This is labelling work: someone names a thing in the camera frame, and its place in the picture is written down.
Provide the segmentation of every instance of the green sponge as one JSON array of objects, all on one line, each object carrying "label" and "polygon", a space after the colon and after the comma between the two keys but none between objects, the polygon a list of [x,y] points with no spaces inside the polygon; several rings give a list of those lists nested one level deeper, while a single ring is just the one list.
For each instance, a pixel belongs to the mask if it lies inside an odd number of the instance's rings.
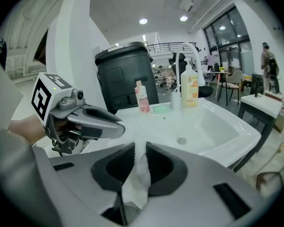
[{"label": "green sponge", "polygon": [[154,114],[166,114],[169,113],[171,110],[169,105],[159,105],[153,108]]}]

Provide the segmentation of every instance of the drain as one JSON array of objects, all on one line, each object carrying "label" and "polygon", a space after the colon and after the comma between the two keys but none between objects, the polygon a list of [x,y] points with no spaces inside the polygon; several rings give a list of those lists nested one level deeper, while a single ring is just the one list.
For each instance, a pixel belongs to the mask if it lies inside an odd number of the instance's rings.
[{"label": "drain", "polygon": [[184,137],[179,137],[177,139],[177,142],[179,145],[185,145],[187,143],[187,140]]}]

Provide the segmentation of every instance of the chair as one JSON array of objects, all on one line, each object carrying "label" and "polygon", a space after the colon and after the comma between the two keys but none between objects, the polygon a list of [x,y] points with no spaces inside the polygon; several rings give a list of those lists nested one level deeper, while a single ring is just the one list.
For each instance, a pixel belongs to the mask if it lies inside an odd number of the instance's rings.
[{"label": "chair", "polygon": [[228,97],[227,97],[228,89],[232,89],[231,96],[234,90],[238,90],[238,105],[239,105],[239,100],[240,100],[239,84],[241,83],[241,81],[242,81],[242,71],[238,70],[232,76],[227,77],[225,79],[225,82],[220,83],[221,89],[220,89],[218,101],[220,100],[222,88],[224,87],[226,89],[226,106],[228,106]]},{"label": "chair", "polygon": [[[184,61],[184,59],[185,59],[185,55],[180,53],[180,57],[179,57],[179,72],[180,72],[180,75],[186,70],[187,62]],[[176,63],[175,62],[176,62],[176,53],[173,52],[173,58],[169,59],[169,64],[171,65],[171,68],[173,69],[175,75],[177,75]],[[213,94],[213,88],[212,87],[206,87],[206,86],[199,87],[198,98],[209,97],[211,94]]]}]

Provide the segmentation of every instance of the small bottle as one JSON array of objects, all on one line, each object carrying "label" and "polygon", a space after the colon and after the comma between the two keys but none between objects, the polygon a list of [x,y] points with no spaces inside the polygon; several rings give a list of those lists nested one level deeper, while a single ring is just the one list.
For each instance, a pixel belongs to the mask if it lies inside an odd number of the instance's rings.
[{"label": "small bottle", "polygon": [[187,64],[186,70],[181,74],[181,106],[183,108],[197,107],[198,93],[198,73]]},{"label": "small bottle", "polygon": [[136,82],[137,87],[135,87],[134,91],[136,93],[138,107],[142,113],[150,112],[150,104],[148,102],[148,97],[146,93],[146,87],[142,86],[141,81]]}]

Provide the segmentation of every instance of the wooden chair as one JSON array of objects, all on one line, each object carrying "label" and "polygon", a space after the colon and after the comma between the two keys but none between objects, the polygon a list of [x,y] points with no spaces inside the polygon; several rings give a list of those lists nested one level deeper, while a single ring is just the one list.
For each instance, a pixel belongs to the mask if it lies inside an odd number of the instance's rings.
[{"label": "wooden chair", "polygon": [[226,106],[228,106],[228,96],[227,96],[227,90],[228,89],[232,89],[231,96],[232,96],[232,93],[233,93],[234,90],[238,90],[238,105],[239,105],[239,100],[240,100],[239,84],[242,81],[242,71],[238,70],[232,76],[227,77],[224,80],[225,80],[225,82],[220,83],[221,89],[220,89],[218,101],[220,100],[222,88],[224,87],[226,89]]}]

